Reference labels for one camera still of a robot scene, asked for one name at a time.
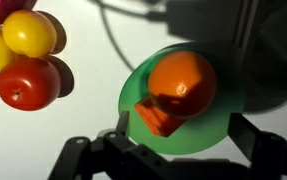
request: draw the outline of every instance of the green plate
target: green plate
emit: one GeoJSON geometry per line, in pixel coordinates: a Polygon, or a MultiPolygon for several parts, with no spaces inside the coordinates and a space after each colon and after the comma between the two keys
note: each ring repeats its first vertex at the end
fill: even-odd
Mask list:
{"type": "Polygon", "coordinates": [[[119,97],[119,112],[130,111],[128,135],[139,144],[145,144],[157,153],[183,155],[205,150],[227,136],[229,116],[242,113],[245,92],[238,73],[227,63],[191,47],[165,48],[141,64],[127,79],[119,97]],[[216,96],[211,106],[201,115],[189,119],[169,137],[153,135],[134,105],[148,94],[148,78],[154,65],[167,54],[190,50],[206,57],[212,64],[218,81],[216,96]]]}

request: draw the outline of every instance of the orange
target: orange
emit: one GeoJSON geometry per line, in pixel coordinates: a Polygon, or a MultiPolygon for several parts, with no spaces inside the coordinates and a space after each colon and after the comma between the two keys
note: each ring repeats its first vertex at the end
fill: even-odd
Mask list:
{"type": "Polygon", "coordinates": [[[208,60],[184,50],[159,60],[149,76],[148,90],[160,110],[174,118],[186,119],[209,107],[216,84],[215,71],[208,60]]]}

